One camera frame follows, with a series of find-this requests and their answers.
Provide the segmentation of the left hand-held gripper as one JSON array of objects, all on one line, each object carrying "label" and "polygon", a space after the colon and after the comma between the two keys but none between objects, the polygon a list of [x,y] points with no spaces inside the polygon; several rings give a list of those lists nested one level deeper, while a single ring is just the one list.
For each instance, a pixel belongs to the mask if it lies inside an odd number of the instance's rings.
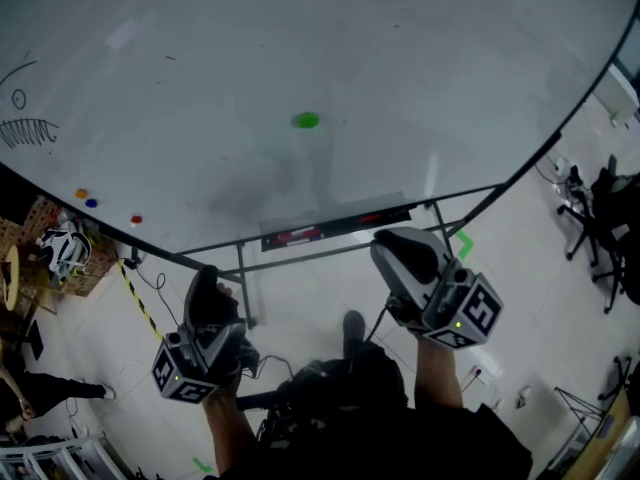
[{"label": "left hand-held gripper", "polygon": [[260,355],[246,337],[246,320],[217,279],[211,265],[196,273],[183,322],[160,343],[152,377],[164,399],[199,404],[243,371],[257,372]]}]

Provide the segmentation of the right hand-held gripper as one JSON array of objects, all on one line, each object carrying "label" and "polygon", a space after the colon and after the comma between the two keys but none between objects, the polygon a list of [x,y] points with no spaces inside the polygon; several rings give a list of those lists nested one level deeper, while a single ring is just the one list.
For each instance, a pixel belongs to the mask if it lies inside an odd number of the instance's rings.
[{"label": "right hand-held gripper", "polygon": [[381,230],[370,255],[390,291],[386,311],[398,325],[454,350],[487,342],[503,302],[437,235]]}]

